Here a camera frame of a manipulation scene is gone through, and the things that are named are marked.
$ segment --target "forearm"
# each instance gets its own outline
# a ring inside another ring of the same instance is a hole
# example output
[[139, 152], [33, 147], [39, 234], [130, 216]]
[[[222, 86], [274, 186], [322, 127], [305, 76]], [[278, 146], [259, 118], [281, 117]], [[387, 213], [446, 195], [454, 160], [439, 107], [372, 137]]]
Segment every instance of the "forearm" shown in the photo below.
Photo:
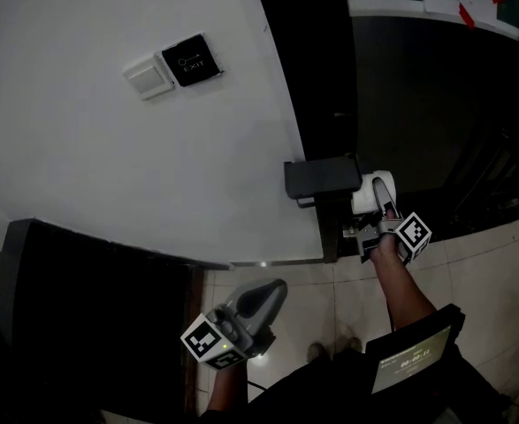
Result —
[[228, 412], [248, 402], [248, 363], [241, 362], [216, 373], [208, 410]]
[[396, 253], [379, 254], [371, 259], [396, 329], [406, 327], [436, 311], [434, 305], [418, 289]]

